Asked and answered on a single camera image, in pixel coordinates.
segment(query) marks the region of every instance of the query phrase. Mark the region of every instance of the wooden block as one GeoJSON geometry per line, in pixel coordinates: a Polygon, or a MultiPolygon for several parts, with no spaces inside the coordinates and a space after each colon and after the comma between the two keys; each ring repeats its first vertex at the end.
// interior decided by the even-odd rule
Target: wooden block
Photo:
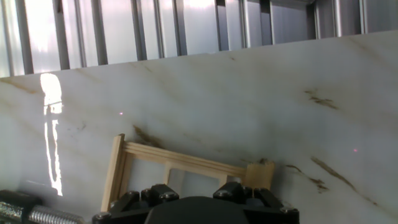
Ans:
{"type": "Polygon", "coordinates": [[[246,176],[243,180],[243,185],[253,189],[264,187],[270,190],[274,171],[275,162],[249,164],[246,169],[246,176]]]}

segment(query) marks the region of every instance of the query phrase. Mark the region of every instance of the wooden frame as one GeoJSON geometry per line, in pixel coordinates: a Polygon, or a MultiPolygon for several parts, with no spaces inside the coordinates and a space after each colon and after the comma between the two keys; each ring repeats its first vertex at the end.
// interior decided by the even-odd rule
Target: wooden frame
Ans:
{"type": "Polygon", "coordinates": [[[163,179],[165,184],[169,183],[170,171],[172,169],[179,169],[217,178],[220,180],[220,186],[227,182],[228,176],[231,176],[239,177],[242,183],[248,187],[265,187],[270,189],[275,169],[273,162],[249,164],[247,169],[235,167],[156,147],[125,142],[124,134],[120,134],[113,141],[111,160],[109,162],[101,206],[102,212],[108,211],[110,203],[116,201],[126,193],[133,159],[165,164],[163,179]]]}

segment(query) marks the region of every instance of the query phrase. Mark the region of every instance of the screw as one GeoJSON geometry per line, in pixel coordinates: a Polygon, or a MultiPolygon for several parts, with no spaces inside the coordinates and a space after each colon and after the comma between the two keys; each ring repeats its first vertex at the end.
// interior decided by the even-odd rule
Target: screw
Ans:
{"type": "Polygon", "coordinates": [[[95,215],[95,218],[98,220],[103,220],[105,218],[109,218],[111,214],[109,212],[99,212],[98,214],[95,215]]]}
{"type": "Polygon", "coordinates": [[[292,212],[298,212],[298,210],[296,208],[288,207],[288,206],[280,208],[280,211],[285,214],[292,213],[292,212]]]}
{"type": "Polygon", "coordinates": [[[127,194],[133,195],[133,194],[139,194],[139,192],[135,190],[130,190],[129,192],[127,192],[127,194]]]}
{"type": "Polygon", "coordinates": [[[260,188],[256,188],[256,189],[254,189],[254,191],[260,191],[260,192],[262,192],[262,191],[266,191],[267,189],[266,188],[264,188],[264,187],[260,187],[260,188]]]}
{"type": "Polygon", "coordinates": [[[175,197],[177,194],[176,193],[174,193],[174,192],[166,192],[166,193],[164,193],[164,194],[161,194],[160,196],[159,196],[159,198],[161,198],[161,199],[164,199],[164,198],[172,198],[172,197],[175,197]]]}
{"type": "Polygon", "coordinates": [[[82,217],[36,205],[28,216],[29,221],[40,224],[84,224],[82,217]]]}
{"type": "Polygon", "coordinates": [[[116,204],[117,201],[111,202],[111,208],[114,207],[114,204],[116,204]]]}
{"type": "Polygon", "coordinates": [[[232,196],[232,194],[231,194],[230,192],[228,192],[227,190],[218,190],[218,191],[216,192],[216,195],[217,195],[217,196],[220,196],[220,197],[229,197],[229,196],[232,196]]]}

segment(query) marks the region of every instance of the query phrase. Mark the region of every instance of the marble slab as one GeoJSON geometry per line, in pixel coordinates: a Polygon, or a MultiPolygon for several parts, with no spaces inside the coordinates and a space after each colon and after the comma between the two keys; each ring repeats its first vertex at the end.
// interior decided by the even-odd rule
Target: marble slab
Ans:
{"type": "Polygon", "coordinates": [[[397,223],[397,61],[395,31],[0,79],[0,189],[88,220],[125,133],[272,159],[302,223],[397,223]]]}

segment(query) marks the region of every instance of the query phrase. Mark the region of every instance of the corrugated metal wall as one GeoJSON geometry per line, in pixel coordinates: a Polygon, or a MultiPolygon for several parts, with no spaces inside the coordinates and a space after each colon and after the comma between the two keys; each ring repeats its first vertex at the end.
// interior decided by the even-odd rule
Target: corrugated metal wall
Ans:
{"type": "Polygon", "coordinates": [[[0,1],[0,77],[398,29],[397,0],[0,1]]]}

